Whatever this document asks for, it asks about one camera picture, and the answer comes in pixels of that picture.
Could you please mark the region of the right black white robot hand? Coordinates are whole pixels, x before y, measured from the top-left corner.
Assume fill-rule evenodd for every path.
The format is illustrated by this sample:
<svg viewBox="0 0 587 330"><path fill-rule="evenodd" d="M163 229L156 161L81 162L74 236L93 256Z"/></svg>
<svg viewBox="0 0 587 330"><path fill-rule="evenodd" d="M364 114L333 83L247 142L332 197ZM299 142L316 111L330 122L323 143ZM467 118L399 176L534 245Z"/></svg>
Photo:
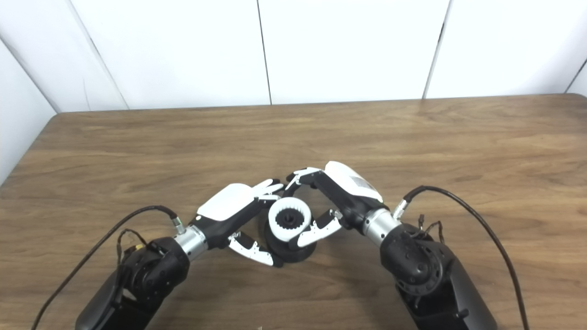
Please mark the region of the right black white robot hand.
<svg viewBox="0 0 587 330"><path fill-rule="evenodd" d="M379 192L350 167L329 161L325 169L306 167L287 176L283 197L291 197L302 185L318 189L336 206L317 217L289 241L291 248L303 248L346 228L354 228L380 246L401 223L383 204Z"/></svg>

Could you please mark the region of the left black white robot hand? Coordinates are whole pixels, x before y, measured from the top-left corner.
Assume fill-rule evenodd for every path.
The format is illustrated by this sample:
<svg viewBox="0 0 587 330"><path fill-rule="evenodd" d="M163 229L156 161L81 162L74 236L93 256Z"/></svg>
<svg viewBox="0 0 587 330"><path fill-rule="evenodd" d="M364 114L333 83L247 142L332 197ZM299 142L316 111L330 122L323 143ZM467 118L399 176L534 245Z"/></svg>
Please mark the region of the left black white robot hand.
<svg viewBox="0 0 587 330"><path fill-rule="evenodd" d="M189 225L203 234L208 250L230 248L245 258L281 268L283 261L241 231L241 227L280 200L277 192L283 187L276 178L255 186L229 184L201 205Z"/></svg>

